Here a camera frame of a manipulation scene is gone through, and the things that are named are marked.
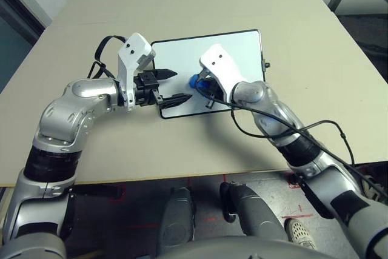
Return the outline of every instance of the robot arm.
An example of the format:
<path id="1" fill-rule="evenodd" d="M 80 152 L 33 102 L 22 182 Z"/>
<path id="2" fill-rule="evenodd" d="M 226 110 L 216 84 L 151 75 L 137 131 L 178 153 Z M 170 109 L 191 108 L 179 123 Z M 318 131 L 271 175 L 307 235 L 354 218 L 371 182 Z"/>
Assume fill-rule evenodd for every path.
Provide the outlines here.
<path id="1" fill-rule="evenodd" d="M 8 207 L 1 259 L 65 258 L 59 238 L 65 238 L 72 228 L 76 167 L 95 119 L 118 107 L 128 111 L 136 105 L 167 108 L 191 97 L 183 93 L 169 98 L 159 95 L 158 80 L 176 73 L 143 70 L 155 53 L 140 34 L 129 37 L 118 55 L 117 79 L 71 82 L 44 110 Z M 135 70 L 142 72 L 134 76 Z"/>
<path id="2" fill-rule="evenodd" d="M 302 122 L 264 82 L 248 83 L 233 59 L 220 45 L 213 45 L 202 55 L 199 80 L 216 79 L 224 101 L 271 113 L 302 129 Z M 266 135 L 289 131 L 273 118 L 252 112 L 255 124 Z M 293 133 L 269 139 L 283 154 L 289 167 L 301 178 L 307 199 L 325 218 L 336 218 L 361 258 L 385 258 L 388 254 L 388 207 L 362 196 L 351 174 L 336 159 L 323 152 L 306 137 Z"/>

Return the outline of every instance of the tablet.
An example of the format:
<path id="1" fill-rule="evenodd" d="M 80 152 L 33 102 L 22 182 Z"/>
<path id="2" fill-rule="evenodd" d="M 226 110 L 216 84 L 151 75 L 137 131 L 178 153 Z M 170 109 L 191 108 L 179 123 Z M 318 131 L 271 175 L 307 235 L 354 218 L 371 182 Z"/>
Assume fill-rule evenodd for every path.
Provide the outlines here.
<path id="1" fill-rule="evenodd" d="M 208 109 L 206 104 L 209 100 L 189 86 L 190 78 L 202 70 L 199 64 L 200 57 L 214 44 L 222 45 L 248 82 L 265 81 L 261 35 L 258 30 L 155 41 L 152 43 L 152 49 L 156 53 L 153 60 L 154 68 L 170 69 L 178 74 L 159 81 L 159 93 L 165 97 L 176 93 L 193 95 L 179 106 L 160 110 L 162 118 L 230 110 L 229 107 L 218 103 L 214 103 L 213 107 Z"/>

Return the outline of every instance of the blue object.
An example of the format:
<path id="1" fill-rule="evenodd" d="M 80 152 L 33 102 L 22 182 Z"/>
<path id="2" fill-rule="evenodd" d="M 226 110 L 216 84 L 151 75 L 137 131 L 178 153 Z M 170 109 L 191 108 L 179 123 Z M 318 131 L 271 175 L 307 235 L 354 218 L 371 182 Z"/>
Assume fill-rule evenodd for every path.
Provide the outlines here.
<path id="1" fill-rule="evenodd" d="M 194 74 L 189 81 L 190 87 L 195 89 L 195 83 L 198 80 L 198 74 Z"/>
<path id="2" fill-rule="evenodd" d="M 208 82 L 205 82 L 205 81 L 201 80 L 200 82 L 197 83 L 198 77 L 199 77 L 198 74 L 194 74 L 190 78 L 190 81 L 189 81 L 190 87 L 195 89 L 195 85 L 196 85 L 198 88 L 209 88 L 209 83 Z"/>

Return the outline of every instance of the table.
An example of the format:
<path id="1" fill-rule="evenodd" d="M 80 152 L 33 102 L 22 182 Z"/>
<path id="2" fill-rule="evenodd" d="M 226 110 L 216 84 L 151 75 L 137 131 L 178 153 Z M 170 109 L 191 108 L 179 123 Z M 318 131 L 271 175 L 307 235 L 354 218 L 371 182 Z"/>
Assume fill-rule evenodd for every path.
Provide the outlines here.
<path id="1" fill-rule="evenodd" d="M 260 29 L 266 77 L 305 124 L 333 119 L 357 163 L 388 159 L 388 86 L 322 0 L 70 0 L 0 95 L 0 185 L 14 185 L 39 118 L 66 84 L 85 78 L 106 35 L 149 42 Z M 112 41 L 102 58 L 117 73 Z M 242 126 L 256 130 L 251 114 Z M 349 160 L 336 130 L 311 130 Z M 103 116 L 78 166 L 78 183 L 284 170 L 268 141 L 245 136 L 228 112 L 162 120 L 156 107 Z"/>

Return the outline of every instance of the sneaker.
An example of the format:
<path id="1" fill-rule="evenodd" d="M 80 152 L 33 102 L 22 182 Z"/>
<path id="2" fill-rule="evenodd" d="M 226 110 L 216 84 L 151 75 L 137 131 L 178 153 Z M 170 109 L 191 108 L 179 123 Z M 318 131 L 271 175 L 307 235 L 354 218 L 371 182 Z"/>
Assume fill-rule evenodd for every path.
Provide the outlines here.
<path id="1" fill-rule="evenodd" d="M 288 218 L 284 222 L 284 228 L 289 240 L 303 247 L 316 250 L 316 245 L 309 230 L 296 218 Z"/>

